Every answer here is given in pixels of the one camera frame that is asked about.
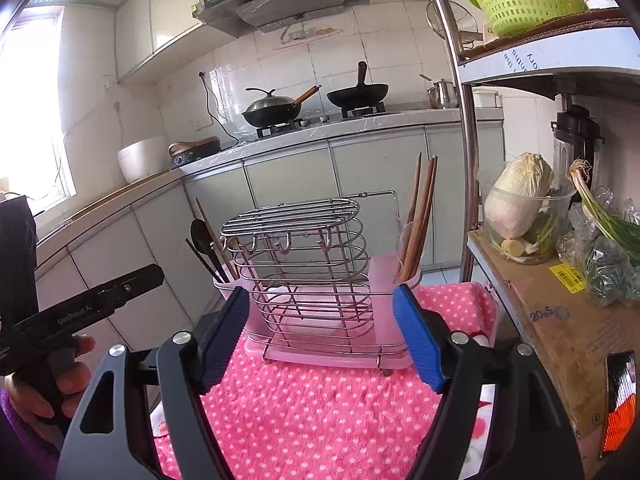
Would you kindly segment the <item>left hand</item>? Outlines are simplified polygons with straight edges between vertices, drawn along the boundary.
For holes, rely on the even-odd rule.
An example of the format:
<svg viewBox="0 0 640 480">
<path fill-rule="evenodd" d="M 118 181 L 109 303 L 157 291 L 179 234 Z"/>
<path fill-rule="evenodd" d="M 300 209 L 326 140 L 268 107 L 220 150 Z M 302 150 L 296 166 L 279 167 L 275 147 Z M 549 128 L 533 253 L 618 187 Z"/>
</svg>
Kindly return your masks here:
<svg viewBox="0 0 640 480">
<path fill-rule="evenodd" d="M 71 420 L 79 401 L 89 385 L 91 372 L 86 363 L 78 358 L 96 348 L 96 341 L 89 335 L 74 337 L 74 362 L 62 372 L 53 373 L 49 365 L 41 370 L 43 379 L 35 374 L 12 373 L 3 378 L 4 392 L 12 413 L 32 432 L 47 444 L 59 450 L 64 436 L 63 430 L 50 420 L 56 414 Z"/>
</svg>

